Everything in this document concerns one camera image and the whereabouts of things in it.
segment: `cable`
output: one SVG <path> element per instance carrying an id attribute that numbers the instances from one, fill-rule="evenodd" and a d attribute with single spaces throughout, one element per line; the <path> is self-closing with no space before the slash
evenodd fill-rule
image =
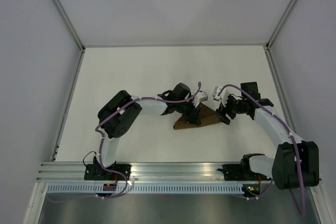
<path id="1" fill-rule="evenodd" d="M 271 182 L 268 184 L 268 186 L 266 187 L 265 191 L 263 191 L 262 193 L 260 193 L 259 195 L 255 196 L 255 197 L 248 197 L 248 199 L 246 197 L 244 197 L 243 195 L 234 195 L 232 194 L 232 196 L 241 198 L 241 199 L 247 199 L 247 200 L 255 200 L 255 199 L 260 199 L 262 196 L 264 196 L 266 194 L 266 192 L 269 190 L 269 188 L 271 187 L 273 183 L 273 179 L 271 180 Z"/>
<path id="2" fill-rule="evenodd" d="M 238 95 L 236 95 L 236 94 L 230 94 L 230 93 L 229 93 L 229 95 L 232 95 L 232 96 L 234 96 L 234 97 L 238 97 L 238 98 L 241 98 L 241 99 L 243 98 L 243 97 L 240 97 L 240 96 L 238 96 Z"/>
<path id="3" fill-rule="evenodd" d="M 259 189 L 261 190 L 261 176 L 258 174 L 258 178 L 259 178 L 259 183 L 257 185 L 257 187 L 259 187 Z"/>
<path id="4" fill-rule="evenodd" d="M 104 133 L 103 133 L 99 128 L 101 128 L 101 127 L 102 127 L 106 122 L 108 122 L 111 118 L 113 118 L 114 116 L 116 116 L 120 111 L 126 109 L 126 108 L 127 108 L 128 106 L 130 106 L 131 104 L 133 104 L 133 103 L 135 103 L 135 102 L 138 102 L 138 101 L 140 101 L 140 100 L 154 100 L 154 101 L 165 102 L 165 103 L 182 103 L 182 102 L 190 101 L 191 99 L 193 99 L 193 98 L 199 93 L 199 91 L 201 90 L 201 85 L 202 85 L 201 82 L 198 82 L 198 89 L 197 89 L 197 91 L 196 91 L 192 96 L 190 96 L 189 98 L 184 99 L 184 100 L 179 100 L 179 101 L 168 101 L 168 100 L 163 100 L 163 99 L 157 99 L 157 98 L 155 98 L 155 97 L 142 97 L 142 98 L 139 97 L 139 98 L 136 98 L 136 99 L 134 99 L 134 100 L 132 100 L 132 101 L 126 103 L 126 104 L 125 104 L 124 106 L 122 106 L 120 109 L 116 110 L 116 111 L 115 111 L 114 113 L 112 113 L 110 116 L 108 116 L 107 118 L 105 118 L 100 124 L 98 124 L 98 126 L 97 126 L 96 129 L 95 129 L 95 131 L 98 132 L 98 133 L 100 133 L 100 135 L 101 135 L 101 137 L 102 137 L 102 139 L 101 139 L 101 141 L 100 141 L 100 145 L 99 145 L 99 152 L 98 152 L 98 155 L 99 155 L 99 163 L 100 163 L 100 165 L 101 165 L 101 168 L 102 168 L 103 170 L 105 170 L 106 172 L 119 174 L 119 175 L 122 176 L 122 177 L 124 178 L 124 180 L 125 180 L 125 186 L 124 186 L 124 188 L 121 190 L 120 193 L 118 193 L 118 194 L 116 194 L 116 195 L 106 196 L 105 198 L 117 198 L 117 197 L 121 196 L 121 195 L 124 193 L 124 191 L 126 190 L 128 183 L 127 183 L 127 178 L 126 178 L 126 176 L 125 176 L 123 173 L 121 173 L 121 172 L 119 172 L 119 171 L 117 171 L 117 170 L 110 170 L 110 169 L 107 169 L 107 168 L 104 166 L 103 161 L 102 161 L 102 157 L 101 157 L 101 152 L 102 152 L 102 147 L 103 147 L 104 140 L 105 140 L 105 135 L 104 135 Z"/>
<path id="5" fill-rule="evenodd" d="M 89 154 L 91 154 L 91 153 L 94 153 L 95 155 L 97 154 L 97 152 L 95 152 L 95 151 L 91 151 L 91 152 L 89 152 L 88 154 L 85 155 L 85 157 L 83 158 L 83 164 L 85 165 L 85 168 L 87 168 L 87 166 L 86 166 L 84 160 L 85 160 L 85 158 L 86 158 L 87 156 L 89 156 Z"/>
<path id="6" fill-rule="evenodd" d="M 299 204 L 293 194 L 293 192 L 290 189 L 290 193 L 292 195 L 292 198 L 294 200 L 295 206 L 297 207 L 299 213 L 304 216 L 306 214 L 306 200 L 305 200 L 305 187 L 303 184 L 303 176 L 302 176 L 302 170 L 301 170 L 301 164 L 300 164 L 300 154 L 299 154 L 299 149 L 298 149 L 298 145 L 295 142 L 295 138 L 294 136 L 291 134 L 291 130 L 290 128 L 287 126 L 287 124 L 277 115 L 274 115 L 272 112 L 270 112 L 267 108 L 265 108 L 264 106 L 262 106 L 259 102 L 257 102 L 252 96 L 250 96 L 245 90 L 239 88 L 236 85 L 233 84 L 227 84 L 225 86 L 222 87 L 222 89 L 220 90 L 218 96 L 220 96 L 220 94 L 223 92 L 223 90 L 227 87 L 232 87 L 235 88 L 237 90 L 239 90 L 241 93 L 243 93 L 244 95 L 246 95 L 251 101 L 253 101 L 253 103 L 255 103 L 258 107 L 260 107 L 261 109 L 263 109 L 266 113 L 268 113 L 269 115 L 271 115 L 272 117 L 274 117 L 287 131 L 287 133 L 289 134 L 289 137 L 293 143 L 294 146 L 294 152 L 295 152 L 295 156 L 296 156 L 296 164 L 297 164 L 297 170 L 298 170 L 298 175 L 299 175 L 299 185 L 300 185 L 300 192 L 301 192 L 301 208 L 299 207 Z"/>

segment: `aluminum frame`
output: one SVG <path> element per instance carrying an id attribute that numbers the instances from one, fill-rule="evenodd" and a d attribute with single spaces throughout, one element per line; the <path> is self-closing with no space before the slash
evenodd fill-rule
<path id="1" fill-rule="evenodd" d="M 63 117 L 59 124 L 59 131 L 56 136 L 55 149 L 51 155 L 51 160 L 54 160 L 57 154 L 57 148 L 60 142 L 60 138 L 64 129 L 64 124 L 66 121 L 67 113 L 71 104 L 71 99 L 73 92 L 75 90 L 76 82 L 78 79 L 78 74 L 80 71 L 81 62 L 85 53 L 85 47 L 82 44 L 80 38 L 78 37 L 70 19 L 68 18 L 61 2 L 59 0 L 51 0 L 55 5 L 57 11 L 60 13 L 65 24 L 67 25 L 74 41 L 81 50 L 81 56 L 79 58 L 78 66 L 74 74 L 74 79 L 72 82 L 69 95 L 66 100 Z M 281 103 L 282 110 L 284 112 L 285 120 L 288 125 L 295 131 L 295 123 L 291 114 L 291 110 L 288 104 L 288 99 L 284 91 L 274 57 L 271 53 L 271 46 L 277 38 L 281 28 L 286 22 L 288 16 L 292 12 L 297 0 L 290 0 L 284 13 L 282 14 L 277 26 L 275 27 L 272 35 L 270 36 L 268 42 L 264 45 L 265 55 L 269 64 L 270 72 L 277 90 L 277 94 Z M 215 172 L 217 168 L 220 168 L 224 163 L 131 163 L 132 165 L 132 175 L 131 180 L 137 183 L 166 183 L 166 182 L 185 182 L 185 183 L 226 183 L 224 181 L 223 174 Z M 32 197 L 29 202 L 29 206 L 26 212 L 24 223 L 38 223 L 43 202 L 45 199 L 46 190 L 48 184 L 51 182 L 80 182 L 86 183 L 83 180 L 85 168 L 81 162 L 45 162 L 41 164 L 36 184 Z M 313 200 L 317 209 L 317 213 L 322 224 L 334 223 L 332 216 L 330 215 L 330 209 L 326 203 L 325 191 L 323 186 L 318 185 L 317 187 L 311 188 Z"/>

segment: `white floor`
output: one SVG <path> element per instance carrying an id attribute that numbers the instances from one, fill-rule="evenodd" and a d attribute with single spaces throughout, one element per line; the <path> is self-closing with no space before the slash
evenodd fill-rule
<path id="1" fill-rule="evenodd" d="M 98 111 L 118 91 L 152 96 L 183 82 L 195 92 L 198 81 L 212 109 L 219 106 L 211 96 L 215 86 L 257 81 L 262 98 L 269 98 L 283 117 L 262 46 L 88 48 L 56 160 L 81 161 L 98 149 Z M 138 117 L 120 141 L 117 161 L 226 162 L 248 153 L 275 155 L 271 140 L 247 115 L 238 115 L 229 126 L 174 130 L 179 117 Z"/>

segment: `small white object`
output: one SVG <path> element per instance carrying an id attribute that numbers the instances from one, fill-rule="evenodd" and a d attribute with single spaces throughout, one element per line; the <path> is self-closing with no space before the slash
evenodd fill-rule
<path id="1" fill-rule="evenodd" d="M 193 104 L 195 107 L 197 107 L 200 102 L 204 102 L 208 100 L 208 94 L 204 91 L 200 91 L 197 93 L 197 95 L 194 97 Z"/>

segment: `purple cable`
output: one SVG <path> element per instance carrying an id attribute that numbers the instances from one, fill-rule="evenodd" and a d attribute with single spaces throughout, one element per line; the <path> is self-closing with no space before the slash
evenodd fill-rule
<path id="1" fill-rule="evenodd" d="M 220 96 L 220 94 L 223 92 L 223 90 L 227 87 L 232 87 L 235 88 L 237 90 L 239 90 L 241 93 L 243 93 L 244 95 L 246 95 L 251 101 L 253 101 L 258 107 L 260 107 L 261 109 L 263 109 L 264 111 L 266 111 L 269 115 L 272 116 L 272 112 L 270 112 L 267 108 L 265 108 L 264 106 L 262 106 L 259 102 L 257 102 L 252 96 L 250 96 L 247 92 L 245 92 L 243 89 L 241 89 L 240 87 L 233 85 L 233 84 L 227 84 L 225 86 L 222 87 L 222 89 L 220 90 L 218 96 Z M 273 115 L 273 117 L 285 128 L 285 130 L 287 131 L 287 133 L 289 134 L 291 132 L 290 128 L 287 126 L 287 124 L 277 115 Z M 298 170 L 298 175 L 299 175 L 299 184 L 300 184 L 300 192 L 301 192 L 301 208 L 299 207 L 299 204 L 293 194 L 293 192 L 290 190 L 290 193 L 292 195 L 292 198 L 294 200 L 294 203 L 299 211 L 299 213 L 304 216 L 306 214 L 306 200 L 305 200 L 305 187 L 303 184 L 303 176 L 302 176 L 302 170 L 301 170 L 301 164 L 300 164 L 300 154 L 299 154 L 299 149 L 298 149 L 298 145 L 295 142 L 295 138 L 290 135 L 289 136 L 293 146 L 294 146 L 294 152 L 295 152 L 295 156 L 296 156 L 296 166 L 297 166 L 297 170 Z"/>
<path id="2" fill-rule="evenodd" d="M 199 91 L 201 90 L 201 82 L 198 82 L 198 89 L 197 91 L 192 95 L 190 96 L 189 98 L 187 99 L 184 99 L 184 100 L 179 100 L 179 101 L 168 101 L 168 100 L 163 100 L 163 99 L 157 99 L 155 97 L 142 97 L 142 98 L 136 98 L 128 103 L 126 103 L 124 106 L 122 106 L 120 109 L 118 109 L 117 111 L 115 111 L 114 113 L 112 113 L 110 116 L 108 116 L 106 119 L 104 119 L 95 129 L 96 132 L 100 133 L 102 139 L 100 141 L 100 145 L 99 145 L 99 163 L 101 165 L 101 168 L 103 168 L 103 170 L 107 171 L 107 172 L 110 172 L 110 173 L 116 173 L 116 174 L 119 174 L 120 176 L 122 176 L 124 179 L 125 179 L 125 186 L 123 188 L 123 190 L 116 194 L 116 195 L 111 195 L 111 196 L 106 196 L 105 198 L 117 198 L 119 196 L 121 196 L 123 194 L 123 192 L 126 190 L 127 188 L 127 178 L 124 174 L 118 172 L 117 170 L 110 170 L 110 169 L 107 169 L 104 165 L 103 165 L 103 162 L 102 162 L 102 157 L 101 157 L 101 151 L 102 151 L 102 148 L 103 148 L 103 144 L 104 144 L 104 140 L 105 140 L 105 135 L 104 133 L 99 129 L 101 128 L 106 122 L 108 122 L 111 118 L 113 118 L 114 116 L 116 116 L 120 111 L 126 109 L 128 106 L 130 106 L 131 104 L 135 103 L 135 102 L 138 102 L 140 100 L 154 100 L 154 101 L 159 101 L 159 102 L 165 102 L 165 103 L 181 103 L 181 102 L 187 102 L 187 101 L 190 101 L 191 99 L 193 99 L 198 93 Z"/>

